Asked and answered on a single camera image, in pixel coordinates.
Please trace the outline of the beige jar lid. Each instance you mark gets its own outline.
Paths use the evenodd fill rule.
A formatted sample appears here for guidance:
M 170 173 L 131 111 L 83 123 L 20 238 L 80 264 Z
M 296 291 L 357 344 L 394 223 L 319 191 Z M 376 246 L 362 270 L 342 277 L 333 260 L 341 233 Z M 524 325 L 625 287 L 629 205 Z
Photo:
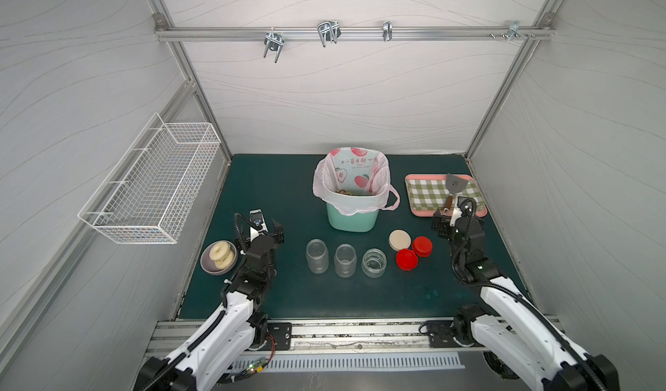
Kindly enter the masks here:
M 409 250 L 411 248 L 412 238 L 407 231 L 395 230 L 390 233 L 388 243 L 392 250 L 400 252 L 400 250 Z

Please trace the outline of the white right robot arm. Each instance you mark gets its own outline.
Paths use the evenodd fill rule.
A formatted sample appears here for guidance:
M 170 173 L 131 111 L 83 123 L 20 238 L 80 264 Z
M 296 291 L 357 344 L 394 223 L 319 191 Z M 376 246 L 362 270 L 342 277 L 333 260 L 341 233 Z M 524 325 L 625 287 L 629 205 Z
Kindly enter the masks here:
M 433 230 L 449 241 L 452 273 L 481 300 L 456 314 L 451 325 L 456 343 L 485 347 L 499 369 L 532 390 L 618 390 L 613 363 L 571 340 L 486 255 L 476 207 L 473 198 L 450 197 L 432 217 Z

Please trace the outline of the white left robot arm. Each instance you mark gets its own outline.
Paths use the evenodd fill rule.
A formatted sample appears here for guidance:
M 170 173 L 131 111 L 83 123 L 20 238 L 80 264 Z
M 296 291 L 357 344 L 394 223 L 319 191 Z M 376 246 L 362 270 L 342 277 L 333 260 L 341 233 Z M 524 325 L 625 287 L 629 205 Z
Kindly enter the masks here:
M 268 317 L 260 310 L 277 276 L 276 250 L 284 227 L 270 229 L 260 209 L 236 213 L 235 246 L 242 259 L 221 292 L 221 304 L 185 342 L 164 358 L 149 358 L 140 368 L 135 390 L 212 390 L 243 352 L 271 339 Z

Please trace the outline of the red jar lid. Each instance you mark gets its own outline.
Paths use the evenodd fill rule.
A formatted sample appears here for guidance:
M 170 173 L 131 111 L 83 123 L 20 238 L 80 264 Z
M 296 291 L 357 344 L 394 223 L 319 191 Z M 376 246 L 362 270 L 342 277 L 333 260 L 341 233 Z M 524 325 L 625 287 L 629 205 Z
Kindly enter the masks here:
M 425 236 L 419 236 L 412 241 L 412 251 L 418 255 L 418 257 L 429 257 L 432 254 L 433 249 L 433 242 Z
M 402 249 L 395 257 L 396 265 L 402 271 L 412 271 L 418 266 L 418 255 L 409 249 Z

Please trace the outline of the glass peanut jar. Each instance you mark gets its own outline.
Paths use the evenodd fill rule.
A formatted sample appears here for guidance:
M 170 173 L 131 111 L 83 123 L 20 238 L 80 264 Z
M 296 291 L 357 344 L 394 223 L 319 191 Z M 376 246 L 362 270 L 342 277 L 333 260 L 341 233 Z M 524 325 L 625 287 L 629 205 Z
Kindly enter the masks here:
M 385 254 L 376 248 L 369 249 L 362 256 L 362 271 L 368 278 L 379 278 L 386 270 Z

